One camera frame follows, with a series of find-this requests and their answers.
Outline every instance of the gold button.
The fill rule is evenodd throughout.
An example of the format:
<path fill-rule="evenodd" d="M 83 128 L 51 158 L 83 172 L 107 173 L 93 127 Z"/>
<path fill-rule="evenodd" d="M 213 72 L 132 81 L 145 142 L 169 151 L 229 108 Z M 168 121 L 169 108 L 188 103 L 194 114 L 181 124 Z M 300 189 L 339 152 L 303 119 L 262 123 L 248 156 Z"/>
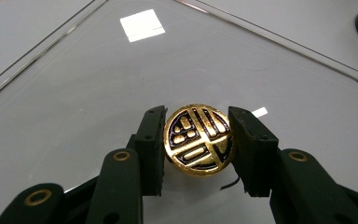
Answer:
<path fill-rule="evenodd" d="M 228 118 L 208 105 L 185 105 L 164 127 L 164 146 L 173 164 L 188 175 L 213 175 L 234 157 Z"/>

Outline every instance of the glass edge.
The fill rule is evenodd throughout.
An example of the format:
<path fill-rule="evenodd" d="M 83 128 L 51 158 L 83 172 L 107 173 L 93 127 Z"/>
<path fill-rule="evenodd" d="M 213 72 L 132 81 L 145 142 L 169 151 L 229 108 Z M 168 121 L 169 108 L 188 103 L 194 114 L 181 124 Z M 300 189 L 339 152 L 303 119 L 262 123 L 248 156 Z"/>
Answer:
<path fill-rule="evenodd" d="M 242 29 L 245 29 L 249 32 L 252 32 L 262 38 L 267 39 L 275 44 L 278 44 L 285 49 L 289 49 L 290 51 L 297 53 L 309 60 L 312 60 L 322 66 L 325 66 L 329 69 L 332 69 L 338 72 L 340 75 L 350 78 L 358 83 L 358 70 L 352 68 L 344 63 L 338 62 L 333 58 L 330 58 L 322 53 L 307 48 L 291 39 L 288 39 L 284 36 L 273 33 L 270 30 L 267 30 L 263 27 L 260 27 L 254 23 L 246 21 L 240 17 L 232 15 L 220 8 L 213 7 L 206 3 L 201 2 L 200 0 L 175 0 L 176 2 L 182 3 L 188 7 L 193 7 L 196 10 L 199 10 L 203 13 L 210 14 L 211 16 L 216 17 L 219 20 L 223 20 L 229 23 L 232 23 Z"/>
<path fill-rule="evenodd" d="M 0 91 L 109 0 L 92 0 L 0 74 Z"/>

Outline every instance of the transparent acrylic sheet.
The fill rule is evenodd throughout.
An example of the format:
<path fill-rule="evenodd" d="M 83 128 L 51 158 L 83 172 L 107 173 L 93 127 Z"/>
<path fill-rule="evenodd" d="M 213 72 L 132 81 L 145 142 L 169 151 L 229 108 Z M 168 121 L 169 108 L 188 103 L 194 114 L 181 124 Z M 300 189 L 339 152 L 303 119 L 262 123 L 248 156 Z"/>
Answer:
<path fill-rule="evenodd" d="M 99 8 L 104 3 L 104 0 L 92 0 L 89 1 L 85 6 L 83 6 L 79 11 L 74 9 L 68 9 L 68 11 L 65 11 L 65 13 L 70 12 L 73 10 L 74 12 L 77 11 L 75 15 L 70 17 L 68 20 L 66 20 L 63 24 L 61 24 L 57 29 L 53 30 L 51 32 L 51 27 L 54 27 L 53 24 L 57 24 L 59 21 L 64 20 L 65 16 L 59 16 L 59 18 L 53 19 L 49 24 L 43 23 L 43 19 L 46 19 L 46 14 L 42 15 L 42 21 L 39 22 L 39 25 L 46 28 L 47 30 L 44 31 L 44 34 L 48 34 L 45 38 L 43 38 L 39 43 L 37 43 L 35 46 L 33 46 L 33 43 L 36 43 L 37 37 L 40 35 L 32 35 L 30 37 L 26 37 L 25 39 L 15 39 L 11 40 L 12 43 L 15 43 L 17 46 L 13 49 L 13 52 L 10 52 L 8 55 L 5 55 L 5 57 L 1 58 L 0 63 L 2 64 L 9 64 L 11 62 L 11 59 L 16 60 L 13 58 L 15 55 L 19 55 L 19 59 L 17 59 L 13 64 L 11 64 L 9 67 L 7 67 L 2 73 L 0 73 L 0 90 L 2 90 L 8 83 L 11 82 L 16 76 L 22 73 L 24 69 L 26 69 L 30 64 L 35 62 L 38 58 L 43 56 L 44 53 L 46 53 L 50 48 L 52 48 L 56 43 L 58 43 L 63 37 L 66 35 L 69 35 L 78 24 L 80 24 L 83 20 L 85 20 L 89 15 L 92 14 L 93 11 L 95 11 L 97 8 Z M 29 8 L 37 7 L 38 4 L 30 5 Z M 82 6 L 81 3 L 77 3 L 75 8 Z M 31 16 L 29 14 L 23 16 L 22 19 L 15 20 L 19 23 L 24 23 L 24 20 L 26 18 L 30 18 Z M 36 26 L 36 24 L 32 23 L 31 27 L 28 27 L 31 31 L 34 32 L 35 28 L 33 26 Z M 14 32 L 12 30 L 8 31 L 9 36 L 12 37 L 13 35 L 16 35 L 18 31 Z"/>
<path fill-rule="evenodd" d="M 358 34 L 354 26 L 358 2 L 178 1 L 262 35 L 358 81 Z M 271 15 L 266 17 L 264 10 L 271 10 Z"/>
<path fill-rule="evenodd" d="M 358 82 L 177 2 L 112 0 L 0 91 L 0 214 L 32 185 L 96 176 L 148 108 L 194 103 L 265 107 L 280 148 L 308 151 L 358 191 Z M 269 199 L 242 183 L 219 191 L 236 178 L 231 166 L 194 178 L 166 162 L 145 223 L 273 223 Z"/>

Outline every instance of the gold coin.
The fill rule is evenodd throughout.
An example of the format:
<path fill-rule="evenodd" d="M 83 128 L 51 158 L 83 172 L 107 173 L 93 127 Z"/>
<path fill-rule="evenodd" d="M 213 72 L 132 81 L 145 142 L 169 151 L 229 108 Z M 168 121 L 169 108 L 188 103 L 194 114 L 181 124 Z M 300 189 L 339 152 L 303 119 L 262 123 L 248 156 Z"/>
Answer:
<path fill-rule="evenodd" d="M 185 105 L 168 119 L 163 134 L 165 151 L 188 175 L 213 175 L 234 157 L 228 118 L 208 105 Z"/>

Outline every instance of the screw hole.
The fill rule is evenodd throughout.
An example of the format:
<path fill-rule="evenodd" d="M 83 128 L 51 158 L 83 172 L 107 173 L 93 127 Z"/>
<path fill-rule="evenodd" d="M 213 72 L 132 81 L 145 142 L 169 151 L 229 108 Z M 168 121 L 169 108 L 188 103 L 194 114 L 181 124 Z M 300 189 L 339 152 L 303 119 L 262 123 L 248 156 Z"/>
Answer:
<path fill-rule="evenodd" d="M 307 161 L 308 160 L 308 157 L 304 153 L 297 152 L 297 151 L 290 152 L 289 157 L 295 161 Z"/>
<path fill-rule="evenodd" d="M 24 203 L 27 206 L 35 206 L 47 201 L 50 196 L 51 196 L 51 190 L 40 189 L 28 195 L 25 198 Z"/>
<path fill-rule="evenodd" d="M 109 213 L 103 218 L 103 224 L 116 224 L 120 216 L 117 213 Z"/>
<path fill-rule="evenodd" d="M 351 220 L 350 217 L 347 217 L 343 214 L 340 214 L 340 213 L 336 213 L 334 214 L 334 218 L 339 222 L 339 223 L 342 223 L 342 224 L 352 224 L 353 221 Z"/>
<path fill-rule="evenodd" d="M 126 161 L 130 156 L 131 154 L 129 152 L 119 151 L 113 155 L 113 159 L 115 161 Z"/>

